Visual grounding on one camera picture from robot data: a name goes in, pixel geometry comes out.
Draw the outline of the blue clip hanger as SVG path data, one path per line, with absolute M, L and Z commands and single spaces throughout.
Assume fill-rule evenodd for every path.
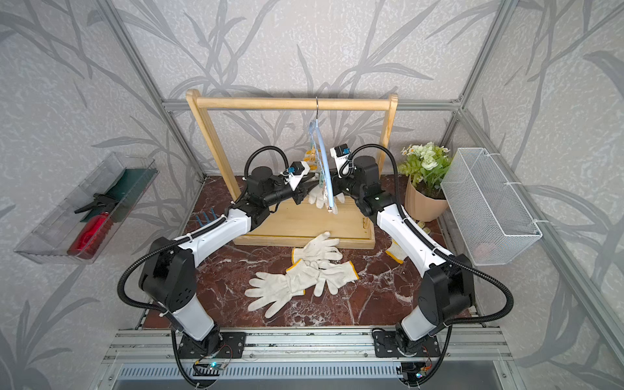
M 315 118 L 309 124 L 310 135 L 310 149 L 316 149 L 317 157 L 319 160 L 319 169 L 315 172 L 315 177 L 319 179 L 319 184 L 325 188 L 325 196 L 327 197 L 328 204 L 324 207 L 329 213 L 337 214 L 337 205 L 334 201 L 334 193 L 332 191 L 332 179 L 330 177 L 330 168 L 328 162 L 328 155 L 325 150 L 322 133 L 319 126 L 319 101 L 315 100 L 316 113 Z

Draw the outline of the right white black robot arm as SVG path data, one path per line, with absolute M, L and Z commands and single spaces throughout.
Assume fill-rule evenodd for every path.
M 408 216 L 395 195 L 382 189 L 375 158 L 346 154 L 334 158 L 331 171 L 334 190 L 351 196 L 356 206 L 388 234 L 419 271 L 418 305 L 396 327 L 400 342 L 407 345 L 435 336 L 459 323 L 488 323 L 507 316 L 514 308 L 514 296 L 498 279 L 471 266 L 465 255 L 454 255 L 424 233 Z M 477 318 L 461 318 L 463 310 L 475 304 L 478 277 L 499 289 L 505 304 L 497 312 Z

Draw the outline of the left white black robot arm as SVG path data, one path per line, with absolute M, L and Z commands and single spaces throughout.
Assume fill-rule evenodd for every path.
M 129 266 L 117 284 L 120 300 L 160 312 L 175 329 L 206 344 L 219 331 L 198 300 L 198 267 L 216 250 L 259 227 L 272 206 L 289 199 L 299 205 L 315 186 L 313 176 L 306 162 L 294 162 L 280 174 L 256 167 L 245 178 L 243 193 L 219 218 L 175 240 L 156 240 L 147 255 Z

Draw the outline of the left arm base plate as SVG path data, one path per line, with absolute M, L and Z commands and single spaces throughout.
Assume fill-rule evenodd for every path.
M 210 334 L 204 341 L 195 341 L 184 334 L 177 352 L 181 359 L 199 358 L 242 358 L 247 334 L 245 332 L 220 332 Z

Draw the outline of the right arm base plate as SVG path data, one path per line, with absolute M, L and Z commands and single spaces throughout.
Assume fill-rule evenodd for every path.
M 403 331 L 388 331 L 373 328 L 371 336 L 378 358 L 438 358 L 441 355 L 440 343 L 436 336 L 425 335 L 412 341 Z

